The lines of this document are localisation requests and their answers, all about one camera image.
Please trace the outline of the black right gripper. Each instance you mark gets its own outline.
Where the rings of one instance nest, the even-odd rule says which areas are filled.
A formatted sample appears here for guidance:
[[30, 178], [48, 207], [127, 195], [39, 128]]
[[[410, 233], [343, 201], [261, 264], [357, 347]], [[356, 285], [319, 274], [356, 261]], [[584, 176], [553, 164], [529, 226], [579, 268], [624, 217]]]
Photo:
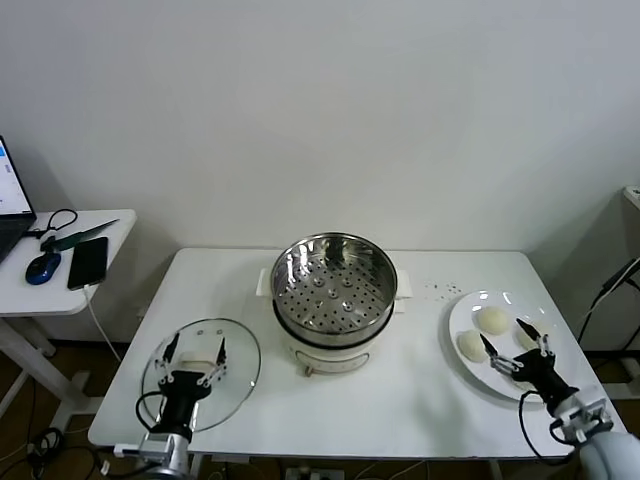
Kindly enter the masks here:
[[480, 335], [491, 367], [501, 374], [510, 374], [514, 381], [531, 384], [546, 406], [558, 406], [574, 394], [574, 387], [555, 370], [556, 357], [549, 332], [520, 318], [516, 323], [515, 337], [524, 353], [514, 359], [500, 354], [483, 334]]

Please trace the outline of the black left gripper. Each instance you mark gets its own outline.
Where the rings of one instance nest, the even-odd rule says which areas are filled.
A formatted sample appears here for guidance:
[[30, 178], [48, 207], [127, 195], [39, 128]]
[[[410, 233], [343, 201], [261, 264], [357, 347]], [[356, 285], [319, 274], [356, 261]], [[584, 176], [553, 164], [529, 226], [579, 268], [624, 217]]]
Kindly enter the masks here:
[[211, 385], [227, 374], [226, 338], [217, 354], [204, 361], [203, 373], [180, 370], [176, 354], [180, 334], [164, 341], [155, 356], [156, 383], [165, 404], [158, 422], [158, 432], [192, 434], [192, 418], [196, 404], [211, 393]]

